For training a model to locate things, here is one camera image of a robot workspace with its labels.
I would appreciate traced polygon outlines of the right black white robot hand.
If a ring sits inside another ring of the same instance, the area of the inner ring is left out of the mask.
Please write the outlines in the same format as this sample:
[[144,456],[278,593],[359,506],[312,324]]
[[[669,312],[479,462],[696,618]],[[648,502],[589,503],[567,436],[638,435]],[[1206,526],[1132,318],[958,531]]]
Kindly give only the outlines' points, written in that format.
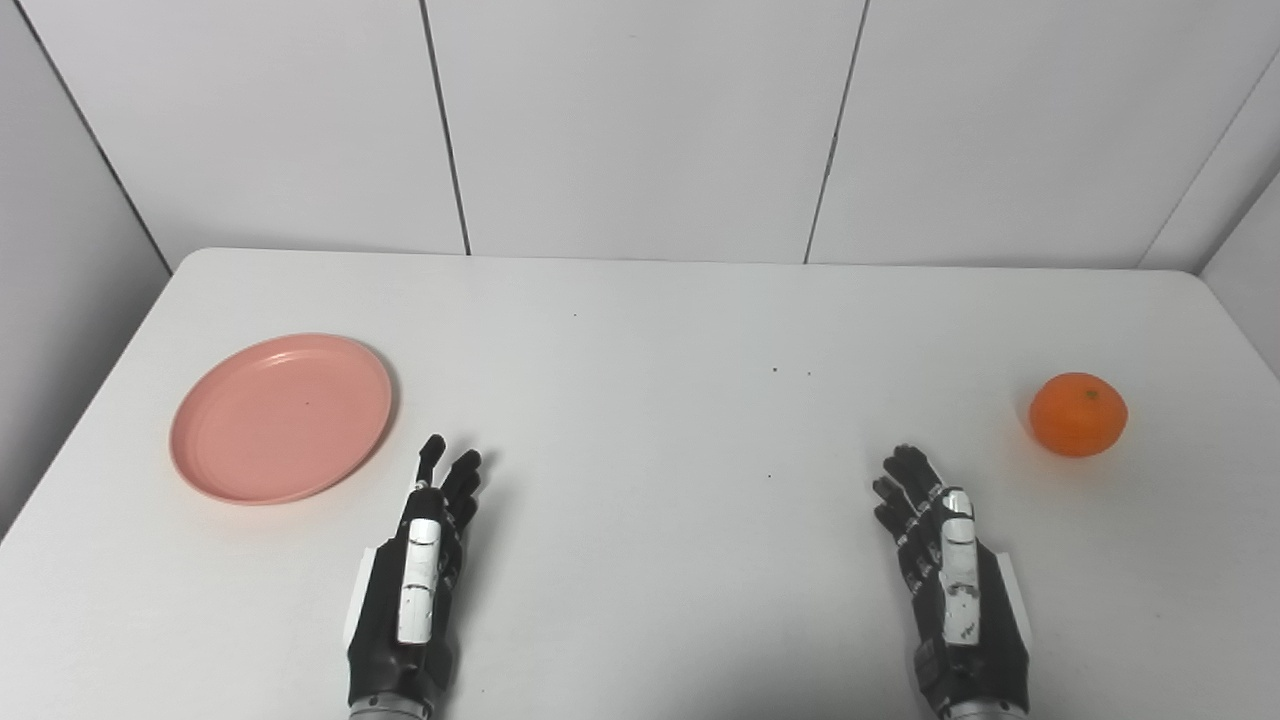
[[968,492],[900,445],[872,483],[910,594],[916,685],[938,719],[1028,719],[1030,653],[1004,565]]

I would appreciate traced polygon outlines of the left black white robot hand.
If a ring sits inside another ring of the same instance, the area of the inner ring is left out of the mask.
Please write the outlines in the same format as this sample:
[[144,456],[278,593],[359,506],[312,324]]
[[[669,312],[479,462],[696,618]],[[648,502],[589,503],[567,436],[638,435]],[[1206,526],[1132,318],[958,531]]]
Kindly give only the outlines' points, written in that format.
[[347,644],[352,719],[431,719],[453,680],[451,610],[483,456],[463,452],[435,482],[444,452],[442,436],[421,447],[396,532],[374,551]]

